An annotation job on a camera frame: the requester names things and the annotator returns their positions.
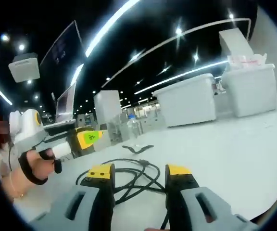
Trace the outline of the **person's left hand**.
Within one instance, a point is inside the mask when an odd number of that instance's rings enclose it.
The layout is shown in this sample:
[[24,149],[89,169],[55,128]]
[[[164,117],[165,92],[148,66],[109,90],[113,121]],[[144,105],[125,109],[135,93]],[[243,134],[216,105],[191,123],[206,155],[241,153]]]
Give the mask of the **person's left hand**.
[[62,171],[62,163],[55,158],[51,148],[40,152],[34,149],[24,152],[18,162],[25,177],[36,185],[46,183],[50,173],[59,174]]

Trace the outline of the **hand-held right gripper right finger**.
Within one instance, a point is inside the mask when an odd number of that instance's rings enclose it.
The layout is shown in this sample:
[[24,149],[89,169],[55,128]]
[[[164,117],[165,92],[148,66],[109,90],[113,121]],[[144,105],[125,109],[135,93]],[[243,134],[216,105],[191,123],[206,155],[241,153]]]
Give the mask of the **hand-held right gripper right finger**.
[[200,187],[192,172],[165,166],[167,219],[171,231],[257,231],[258,226],[239,214],[207,187]]

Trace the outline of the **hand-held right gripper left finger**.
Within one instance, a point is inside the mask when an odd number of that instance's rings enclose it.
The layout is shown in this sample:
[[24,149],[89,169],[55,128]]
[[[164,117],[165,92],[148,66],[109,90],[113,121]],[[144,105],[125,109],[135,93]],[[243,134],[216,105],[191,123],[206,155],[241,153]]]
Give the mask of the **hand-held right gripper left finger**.
[[79,185],[30,222],[34,231],[109,231],[115,206],[115,166],[94,166]]

